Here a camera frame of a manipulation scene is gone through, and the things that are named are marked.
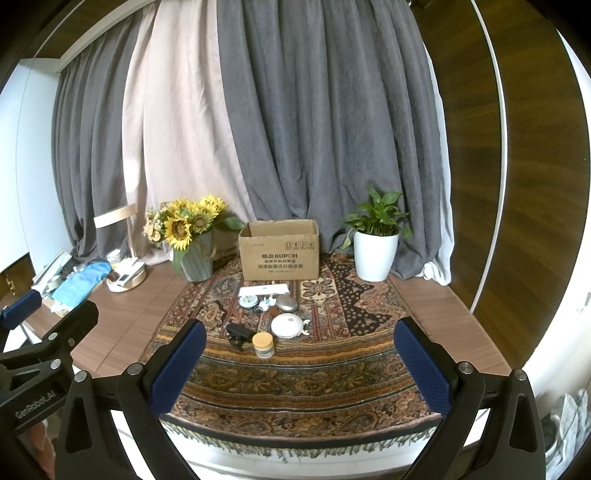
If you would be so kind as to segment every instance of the rug fringe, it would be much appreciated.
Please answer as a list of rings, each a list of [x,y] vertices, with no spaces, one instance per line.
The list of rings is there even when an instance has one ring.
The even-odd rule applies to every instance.
[[[175,425],[173,423],[169,423],[167,421],[162,421],[162,425],[165,430],[171,433],[177,433],[185,437],[187,440],[196,440],[204,445],[217,447],[222,449],[228,453],[237,453],[238,455],[260,455],[264,457],[270,457],[274,452],[277,453],[279,458],[284,463],[287,463],[287,458],[301,458],[301,457],[308,457],[308,458],[317,458],[321,455],[324,457],[328,456],[339,456],[339,455],[355,455],[360,451],[364,452],[374,452],[376,450],[382,451],[386,448],[391,447],[392,445],[396,444],[398,446],[410,445],[411,443],[418,442],[423,439],[428,439],[433,435],[435,429],[437,427],[432,427],[430,429],[424,430],[422,432],[411,433],[407,435],[402,435],[400,437],[395,437],[388,440],[382,440],[381,442],[373,442],[367,443],[364,445],[351,445],[347,447],[331,447],[331,448],[322,448],[322,449],[278,449],[274,447],[257,447],[251,445],[245,445],[243,443],[235,443],[235,442],[228,442],[226,440],[219,440],[212,437],[208,437],[202,435],[197,432],[193,432],[189,429],[181,427],[179,425]]]

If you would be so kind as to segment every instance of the silver stone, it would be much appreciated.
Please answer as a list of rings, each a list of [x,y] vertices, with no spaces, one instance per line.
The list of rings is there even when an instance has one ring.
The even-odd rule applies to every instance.
[[[517,377],[517,380],[522,380],[522,381],[527,378],[527,375],[525,374],[525,372],[520,369],[515,370],[515,376]]]
[[[279,295],[275,300],[275,305],[282,312],[286,313],[295,313],[297,312],[297,309],[300,308],[300,304],[297,303],[297,300],[289,295]]]
[[[127,373],[129,375],[137,375],[142,371],[142,368],[144,366],[142,364],[131,364],[129,367],[127,367]]]
[[[457,369],[464,375],[470,375],[474,371],[474,367],[470,362],[460,362],[457,365]]]
[[[83,382],[88,377],[88,374],[84,370],[80,370],[76,375],[74,375],[74,380],[78,383]]]

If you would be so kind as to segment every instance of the beige curtain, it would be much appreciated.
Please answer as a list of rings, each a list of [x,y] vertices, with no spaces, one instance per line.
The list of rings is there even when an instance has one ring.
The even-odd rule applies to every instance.
[[[150,263],[165,260],[141,236],[145,208],[178,197],[222,197],[254,220],[228,119],[217,43],[216,0],[147,5],[123,104],[123,160],[130,242]]]

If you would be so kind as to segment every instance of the metal screw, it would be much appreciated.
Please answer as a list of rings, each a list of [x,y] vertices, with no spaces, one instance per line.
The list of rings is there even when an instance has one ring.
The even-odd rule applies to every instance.
[[[521,381],[523,381],[527,378],[527,375],[525,374],[525,372],[520,369],[515,370],[515,376],[517,377],[517,380],[521,380]]]
[[[80,383],[86,380],[86,377],[88,377],[88,374],[84,370],[80,370],[76,375],[74,375],[74,380]]]
[[[131,364],[129,367],[127,367],[127,373],[129,375],[137,375],[142,371],[143,367],[144,366],[142,364]]]
[[[470,375],[474,371],[474,366],[470,362],[460,362],[457,369],[464,375]]]

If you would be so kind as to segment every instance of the blue gripper pad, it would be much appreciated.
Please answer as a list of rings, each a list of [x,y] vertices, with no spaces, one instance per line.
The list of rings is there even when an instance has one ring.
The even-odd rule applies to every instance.
[[[39,292],[37,290],[28,291],[22,298],[18,299],[0,314],[2,326],[6,330],[14,330],[40,306],[41,295]]]
[[[173,409],[197,360],[205,350],[206,341],[205,326],[196,322],[156,374],[150,385],[150,411],[155,417]]]
[[[431,411],[445,417],[452,407],[447,377],[415,333],[402,320],[394,326],[394,346]]]

